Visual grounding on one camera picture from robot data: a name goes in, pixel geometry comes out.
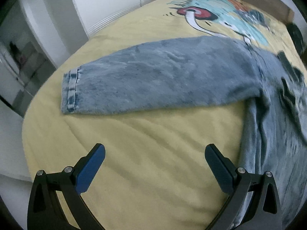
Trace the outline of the blue denim jacket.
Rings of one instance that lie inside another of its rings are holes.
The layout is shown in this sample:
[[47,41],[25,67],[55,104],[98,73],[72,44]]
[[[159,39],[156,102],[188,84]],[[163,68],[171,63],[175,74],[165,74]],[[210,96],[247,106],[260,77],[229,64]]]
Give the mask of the blue denim jacket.
[[306,83],[283,52],[201,36],[136,45],[64,74],[64,114],[245,101],[239,165],[272,172],[286,228],[306,202]]

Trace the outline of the yellow printed bed cover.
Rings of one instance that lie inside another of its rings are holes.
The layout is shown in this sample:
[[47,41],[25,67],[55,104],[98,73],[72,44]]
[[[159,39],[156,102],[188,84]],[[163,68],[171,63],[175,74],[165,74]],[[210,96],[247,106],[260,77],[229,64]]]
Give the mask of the yellow printed bed cover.
[[64,74],[120,50],[217,36],[283,52],[306,69],[284,23],[240,0],[156,0],[96,33],[41,87],[22,126],[31,176],[75,164],[96,144],[106,158],[84,200],[106,229],[204,229],[225,201],[204,158],[214,143],[239,165],[245,101],[93,115],[61,111]]

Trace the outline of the black backpack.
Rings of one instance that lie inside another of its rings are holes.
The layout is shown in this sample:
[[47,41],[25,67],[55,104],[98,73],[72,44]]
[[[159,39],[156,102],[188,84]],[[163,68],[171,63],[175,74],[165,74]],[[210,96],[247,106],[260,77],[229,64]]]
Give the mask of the black backpack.
[[299,56],[302,56],[303,54],[303,36],[298,28],[298,26],[294,23],[288,23],[286,24],[287,31],[293,41],[293,44],[295,46],[295,49]]

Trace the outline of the white wardrobe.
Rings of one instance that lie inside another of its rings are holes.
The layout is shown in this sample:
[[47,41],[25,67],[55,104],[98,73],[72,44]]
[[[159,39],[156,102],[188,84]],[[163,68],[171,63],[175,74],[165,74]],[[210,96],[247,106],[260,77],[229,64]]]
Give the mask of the white wardrobe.
[[40,48],[60,67],[100,29],[152,1],[19,0],[19,4]]

